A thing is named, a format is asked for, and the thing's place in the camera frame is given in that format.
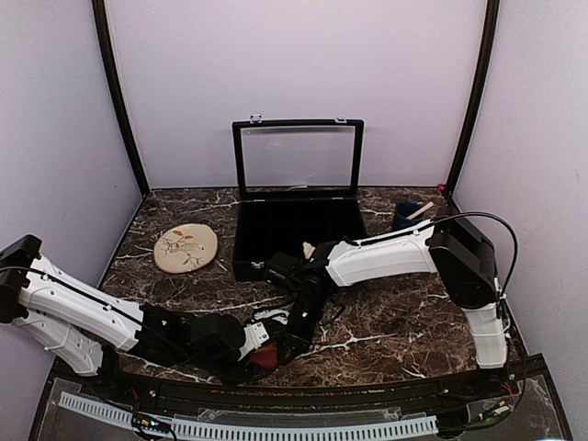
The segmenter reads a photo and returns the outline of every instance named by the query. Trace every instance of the brown marble table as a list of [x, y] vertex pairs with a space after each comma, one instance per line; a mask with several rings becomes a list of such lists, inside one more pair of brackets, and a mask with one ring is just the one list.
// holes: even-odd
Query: brown marble table
[[[373, 188], [359, 191], [369, 235], [388, 232], [394, 205], [403, 200], [445, 202], [436, 188]], [[205, 314], [228, 312], [241, 320], [254, 308], [286, 296], [266, 283], [237, 283], [232, 245], [238, 209], [236, 188], [154, 190], [139, 210], [102, 289], [116, 297]], [[435, 210], [427, 212], [433, 216]], [[170, 275], [153, 262], [162, 233], [183, 223], [204, 223], [219, 237], [216, 259], [195, 272]], [[437, 275], [418, 274], [370, 280], [342, 289], [324, 318], [345, 305], [341, 317], [319, 326], [309, 354], [252, 386], [332, 387], [443, 376], [474, 369], [474, 346], [466, 318], [445, 293]], [[205, 383], [217, 380], [190, 367], [164, 368], [122, 355], [124, 370], [157, 378]]]

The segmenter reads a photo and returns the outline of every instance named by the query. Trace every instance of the lavender wall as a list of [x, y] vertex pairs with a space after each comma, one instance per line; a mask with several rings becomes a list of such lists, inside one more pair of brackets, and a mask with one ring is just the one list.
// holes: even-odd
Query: lavender wall
[[[141, 196], [89, 0], [0, 2], [0, 248], [26, 233], [95, 285]], [[0, 438], [28, 439], [52, 356], [0, 325]]]
[[[588, 439], [588, 4], [506, 0], [456, 199], [521, 242], [510, 305], [542, 352], [576, 439]], [[511, 245], [493, 233], [506, 269]]]
[[230, 126], [252, 113], [364, 119], [361, 185], [447, 178], [485, 0], [107, 4], [152, 187], [235, 186]]

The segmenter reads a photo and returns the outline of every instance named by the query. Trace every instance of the decorative plate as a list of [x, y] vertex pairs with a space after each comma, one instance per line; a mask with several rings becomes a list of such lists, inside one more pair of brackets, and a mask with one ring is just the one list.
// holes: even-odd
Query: decorative plate
[[166, 273], [187, 273], [209, 264], [218, 246], [217, 235], [208, 225], [187, 223], [160, 237], [153, 249], [153, 258]]

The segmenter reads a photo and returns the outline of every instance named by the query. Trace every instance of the black box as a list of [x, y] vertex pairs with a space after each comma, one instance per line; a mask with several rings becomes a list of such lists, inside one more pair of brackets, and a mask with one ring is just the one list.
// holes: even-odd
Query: black box
[[363, 129], [361, 119], [233, 122], [238, 281], [262, 280], [277, 252], [302, 257], [303, 242], [366, 237], [357, 205]]

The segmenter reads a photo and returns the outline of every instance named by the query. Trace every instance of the white cable tray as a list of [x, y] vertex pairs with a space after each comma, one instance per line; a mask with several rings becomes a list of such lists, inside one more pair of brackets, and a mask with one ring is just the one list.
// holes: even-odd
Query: white cable tray
[[[101, 401], [62, 392], [59, 406], [106, 424], [132, 430], [130, 412], [124, 412]], [[157, 418], [171, 424], [178, 439], [190, 441], [388, 441], [438, 433], [435, 416], [389, 423], [311, 428], [211, 424], [182, 418], [172, 419], [159, 415]], [[146, 432], [163, 435], [150, 430], [146, 430]]]

